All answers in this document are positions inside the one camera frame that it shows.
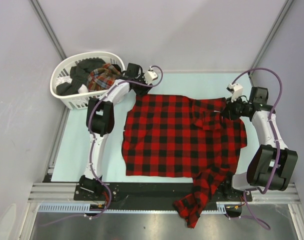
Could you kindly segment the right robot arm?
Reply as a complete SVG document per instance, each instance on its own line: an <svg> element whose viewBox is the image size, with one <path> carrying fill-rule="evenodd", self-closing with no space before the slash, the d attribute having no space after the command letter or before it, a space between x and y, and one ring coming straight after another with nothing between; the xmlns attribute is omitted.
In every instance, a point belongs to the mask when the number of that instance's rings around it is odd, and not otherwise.
<svg viewBox="0 0 304 240"><path fill-rule="evenodd" d="M223 117L229 120L249 118L255 128L259 148L247 171L235 174L231 183L222 188L223 196L234 201L241 191L258 190L262 194L268 190L285 191L298 161L298 154L290 150L281 137L275 107L268 104L268 89L252 87L246 100L242 99L243 87L240 84L231 83L227 90L231 97L226 100Z"/></svg>

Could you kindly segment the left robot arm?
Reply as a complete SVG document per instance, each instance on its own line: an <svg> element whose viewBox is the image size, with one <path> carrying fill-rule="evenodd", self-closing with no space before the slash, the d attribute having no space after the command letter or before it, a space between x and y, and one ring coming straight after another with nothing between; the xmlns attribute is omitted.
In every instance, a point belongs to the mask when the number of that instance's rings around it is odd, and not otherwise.
<svg viewBox="0 0 304 240"><path fill-rule="evenodd" d="M90 134L90 150L84 173L78 181L78 195L86 194L97 200L108 189L102 181L101 165L107 138L115 126L114 106L131 90L146 94L153 87L152 81L158 78L152 68L149 73L152 78L146 79L143 68L135 63L129 63L123 71L108 63L103 70L91 72L91 77L100 79L108 89L103 95L88 101L86 127Z"/></svg>

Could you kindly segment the red black plaid shirt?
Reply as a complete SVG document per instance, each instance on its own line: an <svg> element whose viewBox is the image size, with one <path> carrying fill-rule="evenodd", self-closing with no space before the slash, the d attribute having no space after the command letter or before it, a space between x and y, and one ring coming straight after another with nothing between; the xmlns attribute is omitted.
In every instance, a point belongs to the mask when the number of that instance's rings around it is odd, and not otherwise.
<svg viewBox="0 0 304 240"><path fill-rule="evenodd" d="M121 154L127 176L191 178L191 193L173 203L194 228L219 185L236 173L247 133L223 116L225 98L137 96L127 113Z"/></svg>

